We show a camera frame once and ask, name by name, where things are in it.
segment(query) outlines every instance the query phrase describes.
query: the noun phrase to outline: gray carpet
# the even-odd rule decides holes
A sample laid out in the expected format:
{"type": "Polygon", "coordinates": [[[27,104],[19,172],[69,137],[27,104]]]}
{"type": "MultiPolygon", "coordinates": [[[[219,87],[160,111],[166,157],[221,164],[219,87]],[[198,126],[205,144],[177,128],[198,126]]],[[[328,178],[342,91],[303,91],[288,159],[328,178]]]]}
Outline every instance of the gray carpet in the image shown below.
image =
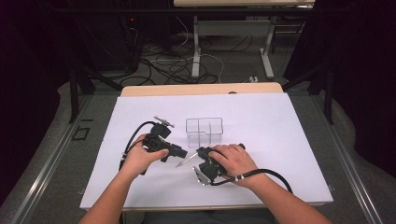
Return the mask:
{"type": "MultiPolygon", "coordinates": [[[[262,40],[259,38],[253,38],[251,46],[244,51],[213,51],[215,47],[216,49],[231,49],[242,39],[244,37],[216,37],[208,38],[206,42],[203,41],[203,47],[210,46],[210,48],[205,49],[202,53],[210,53],[210,55],[217,58],[215,59],[210,56],[203,57],[202,62],[205,64],[208,73],[214,75],[221,73],[220,80],[222,82],[243,82],[251,76],[257,76],[259,81],[270,81],[263,73],[258,52],[258,46],[260,46],[262,40]]],[[[281,75],[297,39],[298,36],[277,37],[276,53],[270,54],[271,63],[276,74],[274,81],[279,83],[285,82],[281,75]]],[[[248,41],[245,41],[238,48],[243,49],[246,46],[248,46],[248,41]]],[[[171,56],[150,56],[147,58],[152,61],[174,59],[171,56]]],[[[134,74],[134,76],[145,77],[148,75],[149,69],[143,64],[140,64],[138,71],[134,74]]],[[[156,84],[163,84],[167,79],[154,72],[152,78],[156,84]]],[[[129,79],[124,82],[124,85],[134,85],[141,82],[141,80],[129,79]]],[[[73,131],[75,140],[70,139],[67,142],[68,145],[65,148],[62,159],[57,165],[40,200],[35,204],[35,209],[30,218],[28,218],[27,223],[77,223],[85,213],[78,208],[82,198],[82,195],[78,191],[81,188],[85,188],[88,183],[97,151],[105,134],[106,126],[117,97],[113,93],[118,94],[118,92],[114,92],[101,82],[95,81],[94,83],[98,91],[94,96],[89,97],[90,103],[86,111],[83,111],[77,120],[75,130],[73,131]],[[85,140],[82,140],[81,138],[84,138],[85,133],[87,136],[85,140]]],[[[289,90],[290,98],[325,179],[335,189],[332,192],[334,203],[323,205],[318,210],[324,213],[334,223],[367,223],[368,221],[361,210],[354,189],[351,187],[334,151],[334,145],[329,131],[323,123],[322,115],[315,108],[313,97],[307,96],[305,90],[305,83],[297,85],[289,90]]],[[[68,86],[61,87],[59,92],[62,95],[62,101],[57,116],[52,122],[40,148],[32,158],[29,167],[21,177],[20,182],[2,205],[0,209],[1,223],[11,223],[47,158],[55,150],[60,139],[63,137],[70,114],[68,86]]],[[[396,223],[396,216],[393,213],[396,204],[395,179],[365,160],[362,160],[354,152],[353,124],[337,104],[333,107],[333,119],[335,121],[334,128],[339,133],[345,149],[354,159],[361,179],[384,223],[396,223]]],[[[128,223],[139,223],[143,215],[142,213],[128,213],[128,223]]]]}

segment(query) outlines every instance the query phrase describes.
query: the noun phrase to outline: white table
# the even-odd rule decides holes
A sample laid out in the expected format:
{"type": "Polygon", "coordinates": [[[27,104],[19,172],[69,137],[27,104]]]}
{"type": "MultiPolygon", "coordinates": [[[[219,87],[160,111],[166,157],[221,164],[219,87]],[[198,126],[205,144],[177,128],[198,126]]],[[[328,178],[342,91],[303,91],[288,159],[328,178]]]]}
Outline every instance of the white table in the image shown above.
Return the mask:
{"type": "MultiPolygon", "coordinates": [[[[282,7],[313,5],[315,0],[175,0],[175,7],[282,7]]],[[[269,21],[198,21],[194,17],[194,58],[193,77],[199,76],[201,49],[200,35],[254,35],[266,36],[264,48],[260,49],[262,64],[267,78],[274,78],[274,72],[268,58],[271,41],[276,27],[276,17],[269,21]]]]}
{"type": "MultiPolygon", "coordinates": [[[[188,156],[196,148],[188,148],[185,120],[221,117],[224,128],[222,144],[243,143],[260,168],[271,169],[283,175],[294,194],[304,201],[313,205],[332,202],[332,195],[290,98],[281,92],[278,84],[212,84],[132,87],[125,90],[114,108],[81,208],[92,207],[117,173],[121,153],[131,134],[141,123],[153,120],[154,116],[176,125],[171,128],[172,133],[166,140],[188,150],[188,156]],[[185,95],[177,95],[177,90],[181,94],[187,88],[190,91],[184,92],[185,95]],[[238,93],[222,94],[229,91],[238,93]],[[155,93],[161,95],[162,92],[166,95],[152,96],[155,93]]],[[[150,128],[145,127],[141,133],[147,133],[150,128]]],[[[170,211],[264,206],[249,190],[231,183],[218,187],[202,186],[197,182],[192,166],[198,166],[203,161],[195,158],[176,168],[181,160],[170,157],[167,162],[152,163],[146,175],[139,176],[132,184],[124,210],[170,211]]]]}

